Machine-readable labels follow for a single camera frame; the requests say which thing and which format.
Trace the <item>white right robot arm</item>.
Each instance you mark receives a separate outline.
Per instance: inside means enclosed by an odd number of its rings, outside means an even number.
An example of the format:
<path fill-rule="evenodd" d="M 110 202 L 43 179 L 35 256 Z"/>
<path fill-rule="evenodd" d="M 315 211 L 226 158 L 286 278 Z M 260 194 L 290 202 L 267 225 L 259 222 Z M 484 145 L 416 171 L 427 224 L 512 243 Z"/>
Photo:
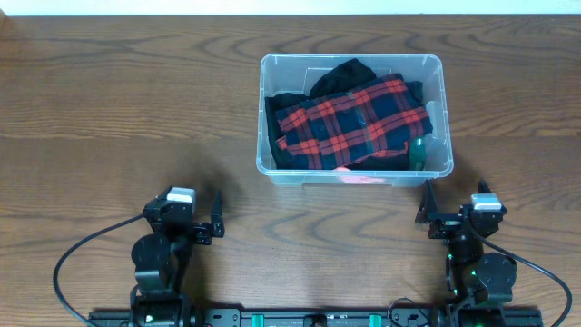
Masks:
<path fill-rule="evenodd" d="M 444 241 L 447 287 L 453 292 L 445 306 L 430 314 L 432 326 L 508 326 L 503 305 L 513 299 L 517 263 L 505 254 L 484 251 L 484 241 L 498 231 L 506 212 L 481 181 L 457 213 L 442 213 L 431 183 L 424 183 L 415 223 L 428 226 L 430 239 Z"/>

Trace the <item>pink printed t-shirt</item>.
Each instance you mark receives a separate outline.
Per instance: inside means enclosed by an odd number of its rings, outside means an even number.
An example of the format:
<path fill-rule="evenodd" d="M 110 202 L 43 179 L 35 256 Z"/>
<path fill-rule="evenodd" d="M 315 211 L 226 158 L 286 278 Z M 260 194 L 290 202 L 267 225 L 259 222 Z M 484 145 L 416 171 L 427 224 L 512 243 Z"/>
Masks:
<path fill-rule="evenodd" d="M 378 177 L 374 172 L 354 171 L 347 167 L 338 167 L 333 170 L 339 181 L 347 184 L 374 184 L 385 183 L 384 177 Z"/>

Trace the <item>large black garment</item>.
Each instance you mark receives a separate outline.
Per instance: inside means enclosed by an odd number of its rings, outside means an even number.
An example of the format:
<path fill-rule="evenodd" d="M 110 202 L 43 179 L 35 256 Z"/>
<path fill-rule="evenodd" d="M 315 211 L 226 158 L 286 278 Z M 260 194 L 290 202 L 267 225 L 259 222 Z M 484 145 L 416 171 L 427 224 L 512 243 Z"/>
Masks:
<path fill-rule="evenodd" d="M 364 84 L 374 80 L 380 76 L 376 75 L 370 68 L 364 65 L 358 59 L 350 59 L 344 62 L 330 72 L 322 76 L 314 86 L 310 89 L 308 94 L 293 94 L 284 93 L 274 96 L 268 96 L 265 99 L 266 115 L 268 122 L 268 135 L 271 147 L 271 153 L 280 170 L 296 170 L 291 167 L 290 156 L 280 150 L 276 145 L 276 139 L 282 135 L 281 129 L 275 116 L 277 110 L 293 106 L 302 101 L 335 94 L 338 92 L 345 92 L 358 85 Z M 408 82 L 409 89 L 414 97 L 423 104 L 423 84 L 419 81 Z M 362 163 L 347 166 L 350 170 L 361 171 L 406 171 L 409 169 L 409 155 L 408 151 L 405 154 L 398 155 L 391 159 L 374 159 L 369 158 Z"/>

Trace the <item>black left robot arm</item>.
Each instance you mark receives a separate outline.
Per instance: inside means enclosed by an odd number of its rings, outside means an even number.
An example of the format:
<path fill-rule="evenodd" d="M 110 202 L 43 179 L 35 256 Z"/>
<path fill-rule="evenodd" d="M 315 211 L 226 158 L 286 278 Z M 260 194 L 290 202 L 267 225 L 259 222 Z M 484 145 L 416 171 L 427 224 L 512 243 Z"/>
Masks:
<path fill-rule="evenodd" d="M 153 232 L 132 248 L 137 285 L 132 290 L 129 326 L 203 326 L 202 312 L 182 292 L 182 282 L 195 245 L 222 238 L 222 195 L 217 193 L 210 221 L 194 221 L 196 192 L 171 186 L 148 202 L 143 217 Z"/>

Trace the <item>red plaid shirt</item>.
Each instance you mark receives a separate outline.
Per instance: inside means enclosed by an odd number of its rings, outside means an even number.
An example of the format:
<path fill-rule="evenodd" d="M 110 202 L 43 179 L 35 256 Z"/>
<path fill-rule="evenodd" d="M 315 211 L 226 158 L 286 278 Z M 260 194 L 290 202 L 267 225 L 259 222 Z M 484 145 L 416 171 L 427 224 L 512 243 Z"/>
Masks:
<path fill-rule="evenodd" d="M 277 147 L 296 170 L 335 170 L 369 158 L 405 154 L 433 132 L 428 111 L 401 74 L 386 74 L 345 92 L 302 101 L 275 112 Z"/>

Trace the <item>dark green garment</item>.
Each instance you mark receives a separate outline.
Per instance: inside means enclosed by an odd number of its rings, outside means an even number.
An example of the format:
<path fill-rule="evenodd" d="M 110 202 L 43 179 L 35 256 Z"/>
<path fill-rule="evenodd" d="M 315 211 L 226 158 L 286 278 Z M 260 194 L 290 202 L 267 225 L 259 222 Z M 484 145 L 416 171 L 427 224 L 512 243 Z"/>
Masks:
<path fill-rule="evenodd" d="M 409 169 L 423 171 L 427 159 L 425 141 L 419 137 L 409 142 Z"/>

